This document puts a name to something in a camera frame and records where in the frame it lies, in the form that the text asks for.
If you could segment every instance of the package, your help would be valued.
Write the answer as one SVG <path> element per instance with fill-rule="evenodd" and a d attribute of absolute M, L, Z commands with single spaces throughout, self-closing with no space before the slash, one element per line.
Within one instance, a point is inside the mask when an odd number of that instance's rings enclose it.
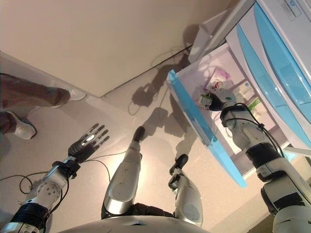
<path fill-rule="evenodd" d="M 249 101 L 255 94 L 254 89 L 249 84 L 249 81 L 243 82 L 237 88 L 235 88 L 232 93 L 234 94 L 237 103 Z"/>
<path fill-rule="evenodd" d="M 230 80 L 231 75 L 220 68 L 215 68 L 213 75 L 204 85 L 204 90 L 208 91 L 214 88 L 229 89 L 233 86 L 233 82 Z"/>
<path fill-rule="evenodd" d="M 267 114 L 266 108 L 263 106 L 259 98 L 254 98 L 248 104 L 249 110 L 252 112 L 254 117 L 260 121 L 264 114 Z"/>
<path fill-rule="evenodd" d="M 198 104 L 200 107 L 207 109 L 212 104 L 212 98 L 208 95 L 201 94 L 198 100 Z"/>

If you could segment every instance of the pants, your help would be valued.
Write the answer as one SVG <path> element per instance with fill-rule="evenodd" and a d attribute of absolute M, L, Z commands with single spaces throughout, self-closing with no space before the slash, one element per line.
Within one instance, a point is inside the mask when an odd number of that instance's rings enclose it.
<path fill-rule="evenodd" d="M 45 106 L 52 107 L 66 103 L 70 99 L 67 90 L 46 87 L 9 74 L 0 74 L 0 107 Z M 0 113 L 1 133 L 13 133 L 16 121 L 7 112 Z"/>

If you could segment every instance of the robot forearm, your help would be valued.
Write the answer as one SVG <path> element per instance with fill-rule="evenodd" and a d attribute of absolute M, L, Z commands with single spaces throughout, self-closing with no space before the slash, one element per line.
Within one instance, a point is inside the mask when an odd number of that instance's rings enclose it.
<path fill-rule="evenodd" d="M 203 207 L 200 192 L 182 171 L 182 167 L 187 161 L 188 156 L 183 154 L 176 159 L 175 164 L 170 169 L 172 178 L 169 181 L 169 187 L 176 194 L 174 217 L 201 227 Z"/>
<path fill-rule="evenodd" d="M 35 190 L 35 197 L 26 200 L 6 224 L 1 233 L 38 233 L 45 227 L 46 221 L 55 209 L 53 205 L 59 200 L 61 190 L 69 184 L 69 179 L 75 178 L 76 172 L 90 155 L 108 138 L 103 137 L 108 130 L 100 134 L 104 126 L 94 125 L 68 150 L 68 158 L 62 162 L 56 161 L 52 169 L 42 179 Z"/>
<path fill-rule="evenodd" d="M 252 161 L 258 177 L 266 182 L 261 195 L 270 213 L 276 215 L 273 232 L 311 232 L 310 186 L 272 146 L 263 124 L 254 119 L 245 105 L 235 103 L 232 93 L 216 89 L 211 90 L 211 96 L 209 109 L 222 111 L 223 126 L 231 130 L 234 143 Z"/>

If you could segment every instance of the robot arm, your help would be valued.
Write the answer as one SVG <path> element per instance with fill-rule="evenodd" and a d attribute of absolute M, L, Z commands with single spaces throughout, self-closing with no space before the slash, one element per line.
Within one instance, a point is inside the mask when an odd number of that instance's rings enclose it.
<path fill-rule="evenodd" d="M 38 233 L 39 230 L 45 228 L 45 223 L 50 214 L 58 207 L 52 209 L 53 205 L 61 198 L 62 188 L 69 184 L 70 179 L 76 177 L 76 172 L 92 153 L 94 153 L 100 145 L 102 145 L 109 136 L 104 138 L 108 132 L 104 126 L 95 124 L 87 131 L 77 142 L 71 145 L 68 150 L 68 158 L 64 161 L 56 161 L 52 165 L 52 169 L 42 179 L 37 187 L 36 196 L 26 200 L 11 222 L 7 223 L 1 230 L 1 233 Z"/>
<path fill-rule="evenodd" d="M 183 154 L 176 159 L 170 169 L 172 178 L 169 187 L 176 194 L 174 217 L 201 227 L 203 223 L 201 195 L 195 184 L 182 171 L 187 161 L 188 156 Z"/>
<path fill-rule="evenodd" d="M 223 89 L 210 91 L 209 109 L 222 111 L 224 127 L 232 132 L 234 143 L 245 152 L 265 182 L 261 190 L 270 213 L 275 215 L 275 233 L 311 232 L 311 188 L 287 159 L 280 156 L 264 134 L 262 124 L 245 105 L 235 102 Z"/>
<path fill-rule="evenodd" d="M 124 215 L 134 203 L 142 157 L 139 142 L 144 133 L 142 126 L 137 128 L 123 161 L 109 183 L 102 206 L 102 218 Z"/>

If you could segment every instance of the white panel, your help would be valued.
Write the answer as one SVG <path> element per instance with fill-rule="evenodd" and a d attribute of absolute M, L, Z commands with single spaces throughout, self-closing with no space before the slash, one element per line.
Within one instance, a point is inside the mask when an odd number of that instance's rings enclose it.
<path fill-rule="evenodd" d="M 291 101 L 291 98 L 286 94 L 286 91 L 283 89 L 282 84 L 278 81 L 277 77 L 275 76 L 273 69 L 269 64 L 269 60 L 266 57 L 266 53 L 264 51 L 263 45 L 260 40 L 260 35 L 257 30 L 256 20 L 254 15 L 254 8 L 252 7 L 249 12 L 240 20 L 239 25 L 241 26 L 245 36 L 247 37 L 249 43 L 253 47 L 254 51 L 256 52 L 258 58 L 261 60 L 261 63 L 265 67 L 266 71 L 268 72 L 270 78 L 278 87 L 281 95 L 283 96 L 284 100 L 286 101 L 287 105 L 290 107 L 291 111 L 295 115 L 296 119 L 298 120 L 299 124 L 302 126 L 306 134 L 311 132 L 311 125 L 306 120 L 306 118 L 301 114 L 301 112 L 297 109 L 295 104 Z"/>
<path fill-rule="evenodd" d="M 311 21 L 294 0 L 258 0 L 311 84 Z"/>
<path fill-rule="evenodd" d="M 248 79 L 253 84 L 255 89 L 257 90 L 258 94 L 260 95 L 261 99 L 265 103 L 268 111 L 272 114 L 275 121 L 278 123 L 281 130 L 286 135 L 287 139 L 290 141 L 290 143 L 297 148 L 308 148 L 301 140 L 293 133 L 293 131 L 289 128 L 289 126 L 282 120 L 282 118 L 277 114 L 273 106 L 269 103 L 265 95 L 262 93 L 261 89 L 257 85 L 251 71 L 248 68 L 247 62 L 244 58 L 243 51 L 240 47 L 240 42 L 238 39 L 238 33 L 237 28 L 235 27 L 229 35 L 226 37 L 227 43 L 230 46 L 230 49 L 232 50 L 235 58 L 237 59 L 238 63 L 241 65 L 242 69 L 245 71 Z"/>

